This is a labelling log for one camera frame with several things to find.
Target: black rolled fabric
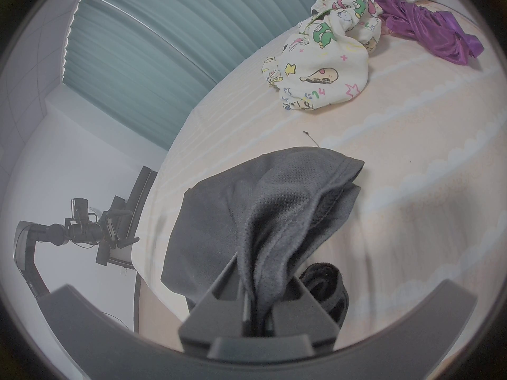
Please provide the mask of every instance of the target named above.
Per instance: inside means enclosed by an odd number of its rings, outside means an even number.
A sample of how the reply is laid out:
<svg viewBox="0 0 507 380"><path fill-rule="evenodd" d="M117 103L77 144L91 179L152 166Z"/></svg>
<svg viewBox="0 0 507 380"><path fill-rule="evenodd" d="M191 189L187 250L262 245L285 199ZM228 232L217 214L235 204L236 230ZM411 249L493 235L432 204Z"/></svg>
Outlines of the black rolled fabric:
<svg viewBox="0 0 507 380"><path fill-rule="evenodd" d="M198 304L234 254L257 327L297 268L347 220L364 162L330 149L261 155L184 196L161 281Z"/></svg>
<svg viewBox="0 0 507 380"><path fill-rule="evenodd" d="M330 263L314 263L299 279L341 328L349 301L340 271Z"/></svg>

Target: purple fabric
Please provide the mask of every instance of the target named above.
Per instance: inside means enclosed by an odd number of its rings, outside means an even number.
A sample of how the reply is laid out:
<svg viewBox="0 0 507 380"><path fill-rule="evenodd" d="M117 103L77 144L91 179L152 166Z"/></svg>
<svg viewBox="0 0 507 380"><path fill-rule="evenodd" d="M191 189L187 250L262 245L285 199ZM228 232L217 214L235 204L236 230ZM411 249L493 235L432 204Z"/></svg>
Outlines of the purple fabric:
<svg viewBox="0 0 507 380"><path fill-rule="evenodd" d="M468 64L468 56L477 58L484 47L475 35L465 34L453 14L431 12L405 0L375 0L384 10L380 18L393 32L413 38L440 58L458 65Z"/></svg>

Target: tiled ceiling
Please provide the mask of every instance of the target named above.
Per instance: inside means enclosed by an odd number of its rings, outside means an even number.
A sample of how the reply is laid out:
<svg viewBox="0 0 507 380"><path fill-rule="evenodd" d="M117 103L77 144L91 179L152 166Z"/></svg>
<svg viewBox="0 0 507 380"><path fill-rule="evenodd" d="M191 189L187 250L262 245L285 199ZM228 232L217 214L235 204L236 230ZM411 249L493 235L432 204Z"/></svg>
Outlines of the tiled ceiling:
<svg viewBox="0 0 507 380"><path fill-rule="evenodd" d="M47 0L0 75L0 209L9 177L46 115L46 95L61 83L63 46L78 0Z"/></svg>

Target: bed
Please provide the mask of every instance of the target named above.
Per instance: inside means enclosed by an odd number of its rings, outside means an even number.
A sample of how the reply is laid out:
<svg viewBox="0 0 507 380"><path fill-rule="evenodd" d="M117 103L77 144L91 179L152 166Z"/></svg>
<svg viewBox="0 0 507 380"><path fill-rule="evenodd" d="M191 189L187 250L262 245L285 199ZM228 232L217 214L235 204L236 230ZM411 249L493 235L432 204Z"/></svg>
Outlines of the bed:
<svg viewBox="0 0 507 380"><path fill-rule="evenodd" d="M467 67L436 58L415 41L383 35L358 97L312 112L286 111L260 70L292 29L194 108L149 193L136 234L141 240L132 250L135 268L166 307L180 320L188 315L184 297L160 281L185 191L261 154L314 140L365 161L350 218L301 268L331 262L342 272L350 307L336 348L398 320L444 278L478 295L450 354L470 339L507 262L507 83L484 34L453 13L485 47Z"/></svg>

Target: green curtain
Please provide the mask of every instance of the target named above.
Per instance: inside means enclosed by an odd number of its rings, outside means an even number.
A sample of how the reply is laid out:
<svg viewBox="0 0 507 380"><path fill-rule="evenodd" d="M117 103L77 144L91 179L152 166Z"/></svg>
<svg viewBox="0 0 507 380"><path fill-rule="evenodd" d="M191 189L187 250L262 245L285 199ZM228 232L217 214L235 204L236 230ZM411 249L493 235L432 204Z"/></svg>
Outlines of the green curtain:
<svg viewBox="0 0 507 380"><path fill-rule="evenodd" d="M314 2L81 0L63 82L169 149L199 101L257 49L307 18Z"/></svg>

